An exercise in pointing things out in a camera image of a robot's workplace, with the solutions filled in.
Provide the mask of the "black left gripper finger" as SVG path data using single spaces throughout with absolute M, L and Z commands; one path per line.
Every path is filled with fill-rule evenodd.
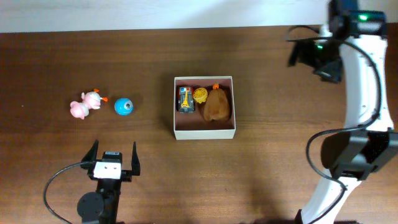
M 90 150 L 85 154 L 85 156 L 81 160 L 81 164 L 83 166 L 92 166 L 96 162 L 98 145 L 99 141 L 96 139 Z
M 137 146 L 135 141 L 133 143 L 133 148 L 132 148 L 131 172 L 132 175 L 134 176 L 140 176 L 141 174 L 141 165 L 137 155 Z

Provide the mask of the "grey toy car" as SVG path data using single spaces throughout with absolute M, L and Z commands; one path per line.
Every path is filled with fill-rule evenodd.
M 195 102 L 192 96 L 192 88 L 190 86 L 182 86 L 178 89 L 177 109 L 180 113 L 193 113 L 195 110 Z

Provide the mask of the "yellow ball toy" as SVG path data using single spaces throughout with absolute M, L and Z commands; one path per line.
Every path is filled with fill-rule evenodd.
M 199 104 L 205 103 L 208 98 L 208 91 L 206 88 L 203 87 L 197 88 L 192 93 L 192 97 L 196 103 Z

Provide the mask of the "brown plush toy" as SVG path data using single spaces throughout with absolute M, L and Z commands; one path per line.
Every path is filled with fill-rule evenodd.
M 231 116 L 230 94 L 229 90 L 225 90 L 218 83 L 213 84 L 208 92 L 203 111 L 204 120 L 211 121 L 227 121 Z

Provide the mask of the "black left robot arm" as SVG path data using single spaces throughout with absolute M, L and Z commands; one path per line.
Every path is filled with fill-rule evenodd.
M 123 154 L 106 151 L 97 159 L 99 141 L 81 160 L 80 167 L 87 176 L 97 182 L 96 190 L 84 194 L 77 205 L 82 223 L 116 223 L 121 184 L 131 182 L 134 176 L 141 174 L 141 165 L 137 155 L 136 143 L 132 147 L 131 169 L 122 169 Z

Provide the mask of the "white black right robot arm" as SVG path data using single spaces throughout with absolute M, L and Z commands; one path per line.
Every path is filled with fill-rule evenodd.
M 321 132 L 320 181 L 296 223 L 333 223 L 350 193 L 397 154 L 386 50 L 386 15 L 361 10 L 356 1 L 331 0 L 316 36 L 294 40 L 289 66 L 303 63 L 326 82 L 346 84 L 345 124 Z

